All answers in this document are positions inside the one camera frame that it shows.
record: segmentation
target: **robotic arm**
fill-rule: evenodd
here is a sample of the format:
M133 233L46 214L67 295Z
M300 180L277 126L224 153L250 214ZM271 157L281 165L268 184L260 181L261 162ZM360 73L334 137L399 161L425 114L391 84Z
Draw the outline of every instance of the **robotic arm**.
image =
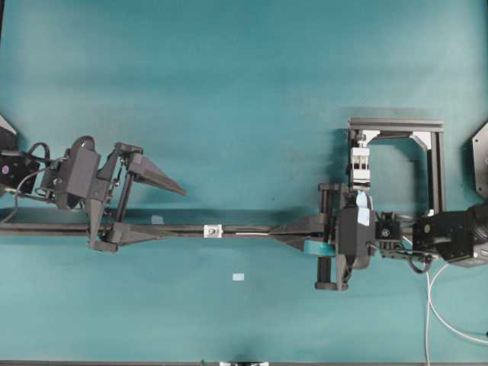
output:
M0 188L2 193L15 196L15 208L0 221L0 235L87 235L88 247L102 252L168 237L275 239L316 255L315 288L331 291L346 290L353 271L367 268L375 252L407 261L416 273L428 271L437 258L463 267L488 263L488 203L466 211L445 211L441 121L352 118L347 131L348 182L319 185L317 215L280 226L143 225L124 220L134 182L178 194L186 192L147 159L140 147L116 143L99 167L101 156L94 139L83 136L64 156L51 159L45 143L36 143L27 152L18 151L16 131L0 118ZM427 160L429 210L416 219L394 212L377 213L368 195L371 142L399 138L415 140ZM42 157L34 155L39 147L44 151ZM487 156L488 131L482 129L474 137L474 158L477 191L486 197ZM120 200L117 208L111 209L122 171ZM41 173L40 186L34 189ZM60 210L84 210L88 222L11 223L18 198L54 204ZM411 247L404 246L405 239L412 242Z

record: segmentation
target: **electric cable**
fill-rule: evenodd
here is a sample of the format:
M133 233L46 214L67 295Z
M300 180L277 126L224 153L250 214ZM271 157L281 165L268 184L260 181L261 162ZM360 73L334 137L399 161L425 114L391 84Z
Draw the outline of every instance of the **electric cable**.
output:
M429 273L425 273L425 277L427 279L427 314L425 316L425 341L424 341L424 346L425 346L425 357L427 359L427 365L430 366L430 352L429 352L429 327L430 327L430 310L437 316L439 321L449 330L452 332L456 333L458 336L463 337L467 340L470 340L472 342L480 343L482 345L488 345L488 341L484 339L479 339L476 337L473 337L465 332L460 331L459 329L454 328L451 324L449 324L442 316L438 313L437 309L434 306L434 302L432 300L432 288L434 288L434 283L435 280L437 280L438 276L449 266L448 263L442 266L441 269L439 269L434 277L432 278L432 281L430 281Z
M66 160L66 157L62 157L62 158L53 160L52 163L61 162L63 160ZM17 213L17 211L18 211L18 196L19 196L19 194L21 194L22 185L24 185L24 183L26 181L28 181L30 178L35 177L38 174L45 172L48 169L50 169L50 165L47 165L42 169L36 170L35 172L30 173L29 175L26 175L24 177L24 179L21 180L21 182L18 184L17 188L15 189L14 208L10 211L10 213L6 217L4 217L2 220L0 220L0 224L7 223Z
M444 326L446 328L448 328L449 330L451 330L452 332L456 333L458 336L461 336L465 339L469 339L470 341L472 342L477 342L477 343L480 343L480 344L483 344L483 345L488 345L488 341L487 340L484 340L484 339L479 339L479 338L476 338L476 337L473 337L465 332L462 332L456 328L454 328L451 324L449 324L446 320L444 320L444 318L442 318L442 316L439 315L437 309L435 308L434 306L434 300L432 299L432 288L434 288L434 283L435 283L435 280L437 280L438 276L449 266L448 263L446 263L441 269L439 269L437 271L437 273L435 274L435 276L432 278L432 281L430 282L430 285L429 285L429 288L428 288L428 291L429 291L429 295L428 295L428 300L429 300L429 304L430 304L430 308L432 310L432 312L435 314L435 316L437 316L437 318L440 320L440 322L442 324L444 324Z

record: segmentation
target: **black cable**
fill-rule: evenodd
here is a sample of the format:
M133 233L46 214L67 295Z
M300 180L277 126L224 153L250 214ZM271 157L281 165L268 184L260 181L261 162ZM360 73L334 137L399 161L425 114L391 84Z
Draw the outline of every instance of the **black cable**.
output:
M44 149L44 159L43 159L44 162L49 162L50 161L50 158L51 158L51 152L50 152L50 149L49 149L49 145L47 145L46 143L35 143L27 151L27 155L29 157L31 157L32 159L39 159L39 160L41 160L40 158L37 158L36 156L33 156L32 155L34 153L34 150L37 149L39 146L41 146Z

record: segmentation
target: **metal rod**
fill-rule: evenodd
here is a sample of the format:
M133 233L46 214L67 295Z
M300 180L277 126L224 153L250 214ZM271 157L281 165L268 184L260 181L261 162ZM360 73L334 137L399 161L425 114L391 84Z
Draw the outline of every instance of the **metal rod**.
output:
M127 209L127 202L129 201L130 189L134 182L134 174L128 172L125 176L124 187L122 188L122 193L120 194L119 205L117 207L117 213L115 214L115 221L121 222L125 216Z
M186 224L143 224L173 233L175 237L203 238L204 225ZM266 239L276 226L223 225L223 238ZM111 225L101 225L100 231L109 230ZM0 236L86 236L85 223L3 223Z

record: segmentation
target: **wire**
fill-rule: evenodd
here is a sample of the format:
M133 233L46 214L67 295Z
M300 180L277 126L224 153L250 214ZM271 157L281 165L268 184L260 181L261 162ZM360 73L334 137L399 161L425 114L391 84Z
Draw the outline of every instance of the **wire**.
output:
M424 333L424 349L425 358L427 359L427 366L430 366L430 352L429 352L429 326L430 326L430 280L429 273L425 273L427 279L427 311L425 313L425 333Z
M429 287L428 287L428 296L427 296L427 300L429 301L429 305L430 305L430 308L432 310L432 312L435 314L435 316L437 316L437 318L441 321L442 324L444 324L444 326L446 328L448 328L449 330L451 330L452 332L456 333L458 336L461 336L465 339L469 339L470 341L472 342L477 342L477 343L481 343L483 345L488 345L488 341L487 340L484 340L484 339L479 339L479 338L476 338L476 337L473 337L469 334L466 334L456 328L454 328L451 324L449 324L447 321L445 321L438 313L438 311L436 310L435 306L434 306L434 301L432 299L432 288L434 287L434 283L435 283L435 280L437 280L438 276L449 266L448 263L446 263L441 269L439 269L437 271L437 273L435 274L435 276L432 278L432 281L429 282Z
M471 335L468 335L456 328L454 328L451 324L446 322L442 316L439 315L438 311L434 307L434 302L432 300L432 288L434 288L434 283L435 280L437 280L438 276L449 266L448 263L446 263L444 266L442 266L441 269L435 273L434 277L432 278L432 281L430 281L429 273L425 273L425 278L427 279L427 314L425 316L425 338L424 338L424 346L425 346L425 358L427 358L427 366L430 366L430 352L429 352L429 325L430 325L430 310L437 316L439 321L444 324L446 328L451 330L452 332L456 333L458 336L461 336L465 339L468 339L472 342L480 343L482 345L488 345L488 341L484 339L479 339L476 337L473 337Z
M61 162L63 160L66 160L66 157L62 157L62 158L59 158L59 159L56 159L56 160L53 160L52 163L56 163L56 162ZM37 176L38 174L42 173L42 172L45 172L47 169L50 169L51 166L45 166L44 168L42 169L39 169L35 172L32 172L30 173L29 175L26 175L24 177L24 179L21 180L21 182L18 184L17 186L17 189L15 189L15 193L14 193L14 196L15 196L15 204L14 204L14 208L12 209L12 211L10 211L10 213L4 217L1 221L0 221L0 224L3 224L3 223L7 223L12 217L14 217L14 215L17 213L18 211L18 196L19 194L21 194L21 188L22 188L22 185L24 185L24 183L26 181L28 181L30 178L34 177L34 176Z
M428 251L425 251L425 250L413 250L413 249L408 249L408 248L405 248L405 249L382 249L378 246L376 246L375 244L372 244L372 243L369 243L368 244L371 248L374 248L380 252L393 252L393 253L402 253L402 254L405 254L405 252L411 252L412 254L414 253L419 253L419 254L424 254L424 255L434 255L434 254L437 254L435 252L428 252Z

